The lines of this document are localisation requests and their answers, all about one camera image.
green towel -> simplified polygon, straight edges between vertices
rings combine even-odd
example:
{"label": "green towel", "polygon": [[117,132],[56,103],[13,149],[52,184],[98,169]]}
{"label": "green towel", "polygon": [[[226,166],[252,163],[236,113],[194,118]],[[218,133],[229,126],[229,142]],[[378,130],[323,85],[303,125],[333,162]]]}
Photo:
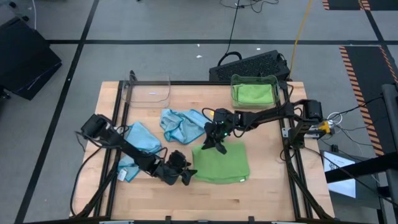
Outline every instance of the green towel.
{"label": "green towel", "polygon": [[239,84],[233,86],[233,106],[269,104],[274,102],[272,85]]}
{"label": "green towel", "polygon": [[248,158],[243,142],[224,142],[227,153],[217,149],[193,148],[193,166],[198,171],[195,178],[214,184],[230,184],[245,181],[250,174]]}

green basket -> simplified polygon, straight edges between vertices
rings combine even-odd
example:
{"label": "green basket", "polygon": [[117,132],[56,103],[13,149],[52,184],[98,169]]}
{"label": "green basket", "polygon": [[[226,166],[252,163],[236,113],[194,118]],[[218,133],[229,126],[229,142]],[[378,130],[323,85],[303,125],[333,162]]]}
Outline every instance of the green basket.
{"label": "green basket", "polygon": [[275,76],[231,77],[231,101],[234,108],[268,108],[279,101],[279,85]]}

blue cloth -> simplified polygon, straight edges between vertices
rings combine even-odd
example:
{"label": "blue cloth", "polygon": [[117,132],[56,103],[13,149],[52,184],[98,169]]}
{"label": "blue cloth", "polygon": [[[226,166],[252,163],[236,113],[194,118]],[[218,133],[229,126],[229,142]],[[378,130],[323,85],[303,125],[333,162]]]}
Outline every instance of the blue cloth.
{"label": "blue cloth", "polygon": [[175,111],[162,110],[160,127],[164,130],[167,141],[178,141],[189,144],[205,132],[205,124],[209,122],[196,110]]}
{"label": "blue cloth", "polygon": [[[150,131],[140,122],[136,122],[130,126],[130,132],[127,135],[126,141],[139,150],[146,152],[156,152],[162,147],[159,139],[150,133]],[[127,174],[124,179],[128,182],[135,178],[140,171],[138,166],[135,164],[134,159],[129,156],[124,156],[119,161],[118,172],[123,168],[127,170]]]}

transparent bin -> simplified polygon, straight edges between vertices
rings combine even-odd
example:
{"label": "transparent bin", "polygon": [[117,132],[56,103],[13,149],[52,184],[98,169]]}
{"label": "transparent bin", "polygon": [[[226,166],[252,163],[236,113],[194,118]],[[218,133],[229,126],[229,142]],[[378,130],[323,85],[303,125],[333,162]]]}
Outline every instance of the transparent bin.
{"label": "transparent bin", "polygon": [[156,75],[138,80],[130,71],[123,81],[122,99],[133,108],[166,108],[170,104],[170,77]]}
{"label": "transparent bin", "polygon": [[269,108],[279,101],[279,85],[275,76],[231,77],[231,102],[234,108]]}

wooden table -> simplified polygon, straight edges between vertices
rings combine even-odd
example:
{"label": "wooden table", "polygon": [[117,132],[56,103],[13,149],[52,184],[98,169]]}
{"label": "wooden table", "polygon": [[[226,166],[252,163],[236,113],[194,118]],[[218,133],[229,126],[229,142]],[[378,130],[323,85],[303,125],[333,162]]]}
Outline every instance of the wooden table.
{"label": "wooden table", "polygon": [[[294,86],[290,99],[292,102],[307,98],[303,83],[291,84]],[[112,118],[117,87],[118,82],[103,82],[96,114]],[[200,111],[203,107],[209,107],[233,111],[230,86],[172,85],[170,97],[169,108],[173,110]],[[123,106],[122,101],[119,122]],[[164,131],[159,126],[161,111],[158,108],[130,108],[127,124],[140,121],[169,151],[179,150],[192,162],[191,150],[193,146],[203,144],[205,135],[187,146],[167,142],[163,136]],[[228,137],[226,140],[237,141],[235,137]],[[158,178],[140,172],[131,183],[118,181],[112,219],[164,220],[165,216],[170,215],[172,220],[247,221],[248,216],[254,216],[256,221],[295,220],[286,165],[279,159],[283,148],[279,122],[263,124],[256,130],[245,133],[239,140],[245,142],[248,154],[251,174],[247,181],[216,185],[193,178],[189,186],[184,186],[179,180],[169,186]],[[305,145],[318,150],[316,140],[306,139]],[[84,159],[95,149],[89,143]],[[308,189],[325,211],[333,216],[322,161],[313,152],[304,149],[301,152]],[[74,198],[76,212],[83,209],[97,190],[103,161],[104,151],[92,158],[82,170]],[[301,201],[301,216],[304,217],[302,194],[298,188],[297,195]],[[104,194],[101,214],[104,214],[107,199],[108,192]]]}

